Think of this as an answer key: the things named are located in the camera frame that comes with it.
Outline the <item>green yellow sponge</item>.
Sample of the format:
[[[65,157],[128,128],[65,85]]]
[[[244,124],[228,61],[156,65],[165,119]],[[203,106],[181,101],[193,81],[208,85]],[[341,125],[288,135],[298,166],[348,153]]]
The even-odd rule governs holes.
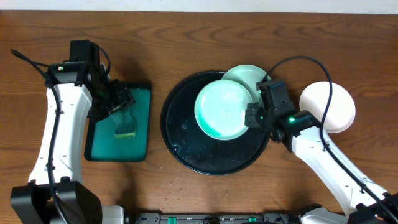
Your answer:
[[[134,137],[137,131],[136,120],[131,115],[131,109],[125,108],[111,115],[115,123],[116,138]]]

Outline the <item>mint green plate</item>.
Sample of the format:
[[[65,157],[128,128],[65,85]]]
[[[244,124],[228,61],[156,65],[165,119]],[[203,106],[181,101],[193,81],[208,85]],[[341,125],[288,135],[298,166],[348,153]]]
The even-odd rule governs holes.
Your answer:
[[[261,94],[257,90],[257,83],[271,80],[271,77],[265,70],[255,65],[238,65],[228,70],[222,80],[231,80],[239,83],[250,93],[254,103],[258,103],[261,100]]]
[[[251,102],[251,95],[238,82],[216,80],[203,87],[197,95],[195,119],[200,129],[213,139],[236,139],[248,130],[245,112]]]

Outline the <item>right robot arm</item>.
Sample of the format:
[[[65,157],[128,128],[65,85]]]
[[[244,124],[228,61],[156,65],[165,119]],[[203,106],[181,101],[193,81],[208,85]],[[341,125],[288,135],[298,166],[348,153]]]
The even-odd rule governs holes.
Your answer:
[[[310,112],[247,105],[245,123],[270,134],[304,161],[338,201],[344,214],[313,206],[296,215],[296,223],[397,223],[397,195],[362,173],[321,129]]]

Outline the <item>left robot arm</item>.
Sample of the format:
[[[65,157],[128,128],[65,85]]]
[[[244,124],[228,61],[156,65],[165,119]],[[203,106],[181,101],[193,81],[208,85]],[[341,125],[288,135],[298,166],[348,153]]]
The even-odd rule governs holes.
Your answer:
[[[42,145],[27,185],[14,187],[11,206],[22,223],[127,223],[122,206],[104,206],[83,185],[81,151],[86,121],[111,118],[111,137],[133,138],[137,123],[129,88],[109,79],[110,67],[69,61],[44,73],[47,119]]]

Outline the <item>black rectangular water tray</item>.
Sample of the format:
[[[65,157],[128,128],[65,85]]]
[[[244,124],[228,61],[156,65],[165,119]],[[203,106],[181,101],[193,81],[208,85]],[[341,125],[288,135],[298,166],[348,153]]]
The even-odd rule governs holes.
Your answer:
[[[152,87],[150,83],[128,83],[135,104],[127,110],[135,120],[134,136],[115,136],[117,127],[126,127],[126,112],[119,111],[110,117],[89,122],[84,157],[98,162],[139,162],[147,154]]]

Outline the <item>round black serving tray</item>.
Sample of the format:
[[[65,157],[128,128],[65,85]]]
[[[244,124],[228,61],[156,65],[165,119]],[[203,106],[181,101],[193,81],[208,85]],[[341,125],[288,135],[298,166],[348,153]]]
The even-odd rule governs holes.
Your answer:
[[[205,85],[225,73],[208,70],[185,78],[169,93],[160,116],[160,130],[170,153],[201,174],[239,172],[256,161],[269,142],[269,133],[258,129],[248,129],[230,141],[213,139],[200,129],[194,116],[195,99]]]

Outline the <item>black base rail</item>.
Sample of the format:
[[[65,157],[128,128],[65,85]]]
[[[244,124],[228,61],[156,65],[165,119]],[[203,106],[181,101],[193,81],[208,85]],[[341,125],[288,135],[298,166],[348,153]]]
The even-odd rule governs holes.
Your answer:
[[[128,224],[296,224],[297,215],[284,213],[263,214],[160,214],[140,213],[125,218]]]

